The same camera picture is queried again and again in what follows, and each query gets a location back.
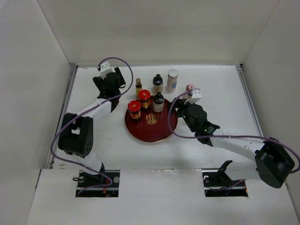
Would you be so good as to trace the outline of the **red-lid chili sauce jar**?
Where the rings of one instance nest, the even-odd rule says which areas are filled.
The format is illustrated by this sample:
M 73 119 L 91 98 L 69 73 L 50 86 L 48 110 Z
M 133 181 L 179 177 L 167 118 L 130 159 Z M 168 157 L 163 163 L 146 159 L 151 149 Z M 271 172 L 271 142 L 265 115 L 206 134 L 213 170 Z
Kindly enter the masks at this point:
M 130 119 L 134 122 L 139 122 L 141 119 L 141 102 L 139 100 L 132 100 L 127 105 Z

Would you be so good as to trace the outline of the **black-cap clear spice bottle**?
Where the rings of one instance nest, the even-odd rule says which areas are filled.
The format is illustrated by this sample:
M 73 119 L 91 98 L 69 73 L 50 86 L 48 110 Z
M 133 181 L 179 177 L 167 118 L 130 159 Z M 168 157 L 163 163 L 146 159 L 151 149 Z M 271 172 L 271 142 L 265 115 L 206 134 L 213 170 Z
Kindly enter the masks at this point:
M 164 108 L 164 97 L 161 92 L 157 92 L 153 97 L 153 110 L 157 113 L 163 111 Z

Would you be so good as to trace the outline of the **peppercorn jar silver lid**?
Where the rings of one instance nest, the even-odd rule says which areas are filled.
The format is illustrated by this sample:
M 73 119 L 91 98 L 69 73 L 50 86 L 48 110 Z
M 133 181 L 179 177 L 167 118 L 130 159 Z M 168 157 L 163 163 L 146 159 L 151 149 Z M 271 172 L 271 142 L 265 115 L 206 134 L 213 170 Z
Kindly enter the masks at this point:
M 173 93 L 177 87 L 179 72 L 176 69 L 170 69 L 167 76 L 167 91 Z

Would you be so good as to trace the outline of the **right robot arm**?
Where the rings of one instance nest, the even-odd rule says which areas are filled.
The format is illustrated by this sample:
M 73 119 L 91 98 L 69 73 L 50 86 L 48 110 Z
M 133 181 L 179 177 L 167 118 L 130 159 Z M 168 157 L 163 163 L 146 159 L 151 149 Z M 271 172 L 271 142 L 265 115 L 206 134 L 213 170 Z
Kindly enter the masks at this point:
M 240 180 L 261 180 L 272 188 L 281 188 L 287 177 L 299 171 L 290 154 L 295 152 L 275 138 L 254 135 L 233 135 L 208 121 L 200 105 L 175 98 L 167 104 L 168 116 L 182 118 L 195 139 L 203 145 L 228 150 L 252 162 L 250 166 L 229 167 L 225 161 L 215 173 L 221 185 L 234 185 Z

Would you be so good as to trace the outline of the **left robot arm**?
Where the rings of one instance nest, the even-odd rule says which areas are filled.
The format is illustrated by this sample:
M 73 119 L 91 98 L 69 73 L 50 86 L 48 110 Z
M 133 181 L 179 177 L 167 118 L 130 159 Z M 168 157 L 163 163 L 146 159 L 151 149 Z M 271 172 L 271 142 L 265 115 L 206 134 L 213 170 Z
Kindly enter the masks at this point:
M 100 76 L 93 77 L 93 82 L 99 90 L 97 99 L 86 109 L 78 113 L 66 113 L 62 126 L 75 119 L 58 139 L 58 148 L 66 154 L 78 157 L 76 163 L 89 168 L 89 181 L 95 187 L 105 182 L 105 175 L 101 172 L 102 163 L 93 152 L 94 124 L 106 114 L 111 113 L 118 105 L 120 89 L 126 82 L 118 67 L 112 68 L 106 61 L 98 66 Z

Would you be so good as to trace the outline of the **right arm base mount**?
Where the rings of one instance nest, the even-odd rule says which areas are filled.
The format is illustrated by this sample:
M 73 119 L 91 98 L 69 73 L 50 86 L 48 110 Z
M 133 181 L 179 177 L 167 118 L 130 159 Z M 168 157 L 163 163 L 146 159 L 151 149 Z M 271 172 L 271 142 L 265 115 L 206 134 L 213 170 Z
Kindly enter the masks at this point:
M 232 180 L 225 173 L 232 162 L 232 160 L 227 160 L 218 169 L 202 170 L 206 197 L 248 197 L 245 180 Z

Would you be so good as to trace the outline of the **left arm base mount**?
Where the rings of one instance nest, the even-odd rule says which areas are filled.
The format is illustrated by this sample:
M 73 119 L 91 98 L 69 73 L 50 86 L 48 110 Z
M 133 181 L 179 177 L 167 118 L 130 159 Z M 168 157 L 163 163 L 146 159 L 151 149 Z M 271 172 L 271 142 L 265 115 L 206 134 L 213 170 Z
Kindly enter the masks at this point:
M 120 170 L 106 170 L 104 172 L 112 180 L 98 174 L 92 175 L 80 171 L 73 181 L 77 182 L 76 197 L 110 198 L 119 196 Z

